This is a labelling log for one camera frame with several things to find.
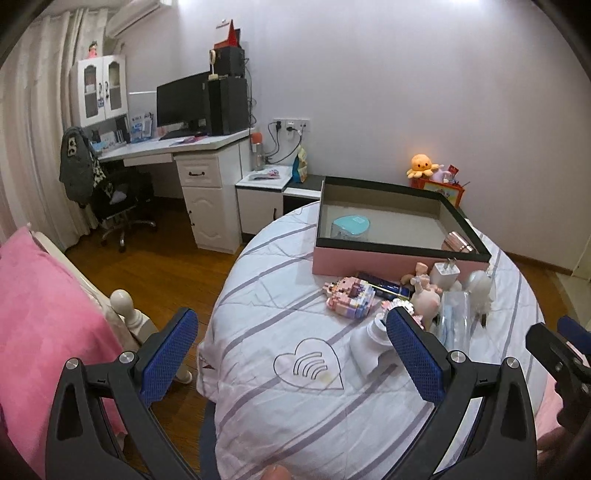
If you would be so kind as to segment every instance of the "striped tablecloth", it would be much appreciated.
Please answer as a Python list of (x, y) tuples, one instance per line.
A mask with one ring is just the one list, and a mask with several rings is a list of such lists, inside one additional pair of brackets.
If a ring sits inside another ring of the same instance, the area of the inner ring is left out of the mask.
[[(248, 244), (199, 345), (197, 389), (217, 404), (222, 479), (259, 478), (272, 463), (295, 479), (381, 479), (433, 409), (394, 352), (367, 380), (358, 372), (349, 337), (359, 323), (326, 308), (322, 285), (335, 279), (311, 272), (318, 208), (279, 218)], [(540, 307), (513, 262), (481, 237), (497, 299), (486, 329), (474, 324), (469, 356), (516, 357), (537, 411), (547, 373), (525, 349), (525, 334), (543, 322)], [(441, 468), (459, 455), (478, 406), (470, 404)]]

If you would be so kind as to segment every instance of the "curtain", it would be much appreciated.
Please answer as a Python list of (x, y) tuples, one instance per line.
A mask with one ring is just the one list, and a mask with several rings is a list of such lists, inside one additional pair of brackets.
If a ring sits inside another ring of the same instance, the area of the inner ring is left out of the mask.
[(78, 9), (29, 26), (0, 69), (0, 243), (31, 224), (65, 250), (97, 226), (59, 181), (72, 125), (70, 68), (92, 41), (102, 55), (108, 10)]

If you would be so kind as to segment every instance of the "pink box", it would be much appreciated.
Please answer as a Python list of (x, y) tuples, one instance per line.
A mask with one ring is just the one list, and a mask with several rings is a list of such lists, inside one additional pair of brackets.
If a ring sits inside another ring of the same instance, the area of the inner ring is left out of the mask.
[[(335, 237), (333, 222), (342, 217), (369, 221), (362, 235)], [(474, 251), (441, 249), (446, 235), (457, 232)], [(440, 193), (374, 181), (326, 177), (314, 247), (312, 273), (347, 277), (359, 271), (389, 281), (414, 273), (417, 262), (429, 269), (455, 258), (459, 280), (486, 270), (491, 254), (464, 217)]]

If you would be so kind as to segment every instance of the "white bed post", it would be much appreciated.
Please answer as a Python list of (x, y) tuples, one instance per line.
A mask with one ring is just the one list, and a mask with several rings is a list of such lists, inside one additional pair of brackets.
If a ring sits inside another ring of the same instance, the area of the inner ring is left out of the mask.
[[(125, 290), (115, 290), (111, 294), (111, 306), (117, 315), (123, 317), (125, 326), (141, 344), (150, 335), (158, 332), (150, 317), (134, 308), (134, 301)], [(193, 375), (184, 364), (180, 366), (175, 377), (183, 384), (189, 384), (193, 380)]]

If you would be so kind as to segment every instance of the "teal lid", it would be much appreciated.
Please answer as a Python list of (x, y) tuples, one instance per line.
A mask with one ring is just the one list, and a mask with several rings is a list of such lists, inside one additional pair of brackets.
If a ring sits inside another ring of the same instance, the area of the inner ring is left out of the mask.
[(369, 228), (368, 218), (361, 215), (347, 215), (345, 217), (340, 217), (337, 218), (333, 224), (341, 230), (346, 231), (349, 235), (354, 236), (365, 233)]

